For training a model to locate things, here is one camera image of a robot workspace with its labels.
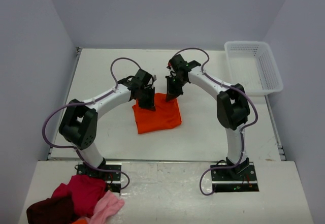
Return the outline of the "orange t shirt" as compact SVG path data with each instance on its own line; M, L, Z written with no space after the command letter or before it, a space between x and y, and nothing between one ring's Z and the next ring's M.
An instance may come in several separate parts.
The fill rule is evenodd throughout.
M182 124L177 99L166 101L166 94L156 93L154 97L155 111L142 109L136 102L132 106L138 134L171 130Z

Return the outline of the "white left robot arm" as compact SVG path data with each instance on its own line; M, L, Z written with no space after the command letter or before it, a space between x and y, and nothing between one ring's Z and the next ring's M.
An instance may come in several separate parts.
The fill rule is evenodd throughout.
M104 177L105 159L99 153L95 138L98 120L119 105L136 100L140 108L155 111L153 86L156 77L143 69L135 75L116 81L113 88L85 101L69 102L59 133L76 147L81 159L89 165L87 173L95 180Z

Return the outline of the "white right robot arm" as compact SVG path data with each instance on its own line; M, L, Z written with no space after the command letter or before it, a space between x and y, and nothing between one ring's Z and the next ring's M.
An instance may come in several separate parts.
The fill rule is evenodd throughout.
M217 119L227 136L228 153L224 168L230 179L239 179L249 165L244 129L250 108L243 86L231 85L208 75L199 62L186 62L180 54L169 60L167 69L170 70L170 75L166 76L167 102L182 95L182 87L187 83L198 86L216 100Z

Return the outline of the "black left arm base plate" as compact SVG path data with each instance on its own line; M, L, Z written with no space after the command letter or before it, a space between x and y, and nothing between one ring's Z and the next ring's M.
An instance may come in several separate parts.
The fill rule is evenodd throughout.
M111 191L113 193L121 192L121 164L106 164L103 166L104 170L110 172L96 171L89 168L84 163L75 165L77 175L86 175L90 178L101 179L106 182L105 191Z

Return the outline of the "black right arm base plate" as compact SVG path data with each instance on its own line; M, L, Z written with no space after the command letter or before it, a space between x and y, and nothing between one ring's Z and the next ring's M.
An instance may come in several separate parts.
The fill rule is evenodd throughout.
M258 192L259 186L253 162L236 173L234 169L215 169L211 171L214 193Z

